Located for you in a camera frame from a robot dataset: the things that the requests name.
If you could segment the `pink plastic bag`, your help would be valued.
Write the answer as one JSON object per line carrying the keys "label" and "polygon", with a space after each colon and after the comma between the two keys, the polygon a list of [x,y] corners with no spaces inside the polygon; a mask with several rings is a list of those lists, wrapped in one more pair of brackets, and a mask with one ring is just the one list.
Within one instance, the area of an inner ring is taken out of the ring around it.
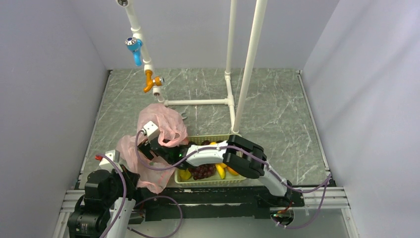
{"label": "pink plastic bag", "polygon": [[[143,129],[149,122],[153,122],[158,128],[156,137],[151,139],[151,147],[172,148],[188,143],[187,127],[179,112],[162,104],[150,104],[140,111],[137,130]],[[139,151],[138,158],[135,149],[138,145],[143,145],[148,137],[140,134],[137,142],[135,139],[136,135],[123,136],[117,143],[116,149],[120,152],[120,157],[126,161],[129,170],[140,175],[137,187],[144,187],[152,193],[159,194],[166,188],[175,168],[166,169],[170,164],[154,152],[151,152],[152,158],[148,159]]]}

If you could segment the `dark red fake grapes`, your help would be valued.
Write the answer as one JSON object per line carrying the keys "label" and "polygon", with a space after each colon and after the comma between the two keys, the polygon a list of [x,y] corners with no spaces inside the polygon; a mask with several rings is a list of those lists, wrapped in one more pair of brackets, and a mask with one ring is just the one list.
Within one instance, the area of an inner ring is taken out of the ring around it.
{"label": "dark red fake grapes", "polygon": [[198,167],[189,168],[188,171],[194,180],[206,179],[215,174],[215,165],[205,164]]}

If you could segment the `yellow fake banana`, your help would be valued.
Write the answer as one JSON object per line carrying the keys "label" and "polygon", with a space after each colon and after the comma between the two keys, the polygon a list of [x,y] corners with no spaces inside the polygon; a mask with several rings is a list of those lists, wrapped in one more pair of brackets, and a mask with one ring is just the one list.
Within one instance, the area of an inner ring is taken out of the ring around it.
{"label": "yellow fake banana", "polygon": [[225,172],[226,165],[224,163],[218,163],[218,164],[215,164],[215,168],[216,168],[217,173],[219,174],[220,179],[225,179],[225,177],[226,177],[226,172]]}

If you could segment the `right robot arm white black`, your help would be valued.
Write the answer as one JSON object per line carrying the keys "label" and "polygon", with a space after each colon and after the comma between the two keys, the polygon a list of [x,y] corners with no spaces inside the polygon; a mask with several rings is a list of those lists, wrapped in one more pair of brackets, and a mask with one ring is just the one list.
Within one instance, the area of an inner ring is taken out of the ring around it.
{"label": "right robot arm white black", "polygon": [[284,179],[267,161],[264,149],[238,135],[230,135],[225,141],[214,145],[160,145],[157,138],[141,143],[136,154],[142,153],[151,160],[154,155],[162,157],[168,164],[166,168],[151,170],[163,171],[171,168],[190,169],[202,165],[224,163],[239,175],[256,179],[273,195],[274,202],[284,206],[292,199],[288,180]]}

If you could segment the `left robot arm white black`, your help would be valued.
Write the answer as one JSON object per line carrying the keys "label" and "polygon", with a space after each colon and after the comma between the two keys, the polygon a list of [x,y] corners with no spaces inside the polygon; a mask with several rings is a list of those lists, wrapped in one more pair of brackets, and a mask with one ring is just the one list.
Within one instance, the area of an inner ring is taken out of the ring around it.
{"label": "left robot arm white black", "polygon": [[122,166],[123,183],[119,173],[112,169],[99,169],[88,175],[85,194],[76,202],[69,216],[67,227],[71,238],[100,238],[111,225],[107,238],[123,238],[134,208],[142,202],[142,194],[136,185],[140,178]]}

